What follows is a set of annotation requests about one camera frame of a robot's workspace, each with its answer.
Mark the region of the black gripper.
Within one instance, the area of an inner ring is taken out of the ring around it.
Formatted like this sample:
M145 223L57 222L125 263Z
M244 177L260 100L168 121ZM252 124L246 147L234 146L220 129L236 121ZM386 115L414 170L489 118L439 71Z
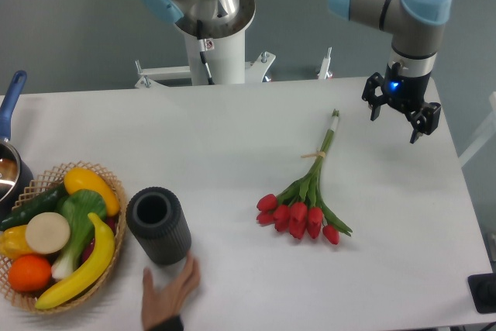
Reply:
M399 63L387 67L385 76L372 74L363 88L362 100L370 109L370 120L375 121L381 107L388 104L412 125L410 143L420 136L431 135L439 125L442 106L438 102L425 102L424 94L431 73L419 77L407 77L399 72Z

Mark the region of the dark sleeve forearm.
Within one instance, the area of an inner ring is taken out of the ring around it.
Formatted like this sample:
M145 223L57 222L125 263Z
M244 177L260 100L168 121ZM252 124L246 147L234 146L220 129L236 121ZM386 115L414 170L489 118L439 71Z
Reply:
M184 325L180 315L172 316L168 319L165 319L163 322L160 322L146 329L146 331L183 331L183 330L184 330Z

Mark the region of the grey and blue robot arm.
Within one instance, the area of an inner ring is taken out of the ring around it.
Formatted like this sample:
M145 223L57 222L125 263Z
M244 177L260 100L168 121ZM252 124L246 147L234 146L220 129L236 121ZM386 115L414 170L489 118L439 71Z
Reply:
M271 59L245 59L245 32L253 21L254 0L141 0L159 20L183 34L195 85L262 81ZM373 74L362 98L376 119L388 105L405 115L412 138L434 132L441 106L427 102L437 52L450 18L452 0L327 0L337 16L392 36L386 71Z

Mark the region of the bare human hand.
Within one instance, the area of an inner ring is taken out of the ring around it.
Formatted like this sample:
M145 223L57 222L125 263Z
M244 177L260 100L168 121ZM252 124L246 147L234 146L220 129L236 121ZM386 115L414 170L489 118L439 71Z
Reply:
M151 269L143 269L141 323L143 330L165 319L181 315L188 296L199 286L201 272L198 260L187 253L183 269L163 288L156 288Z

